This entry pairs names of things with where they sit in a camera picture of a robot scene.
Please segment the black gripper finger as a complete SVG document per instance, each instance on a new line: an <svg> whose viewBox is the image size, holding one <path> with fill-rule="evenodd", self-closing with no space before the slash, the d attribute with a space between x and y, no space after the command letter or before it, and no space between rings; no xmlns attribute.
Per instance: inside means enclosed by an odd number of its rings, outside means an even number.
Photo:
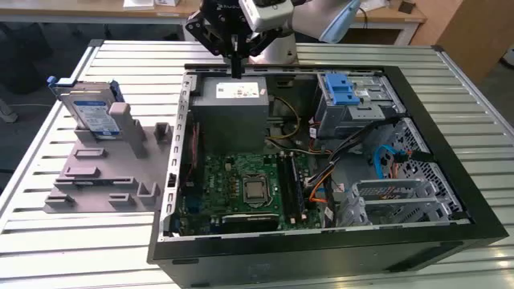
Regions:
<svg viewBox="0 0 514 289"><path fill-rule="evenodd" d="M202 11L196 11L187 19L185 29L214 56L223 56L231 66L231 77L238 78L238 58L231 35L222 35L216 27L207 25Z"/></svg>
<svg viewBox="0 0 514 289"><path fill-rule="evenodd" d="M254 38L250 34L239 34L236 38L236 77L240 78L244 73L243 60L258 56L271 42L282 34L282 29L276 28L259 33Z"/></svg>

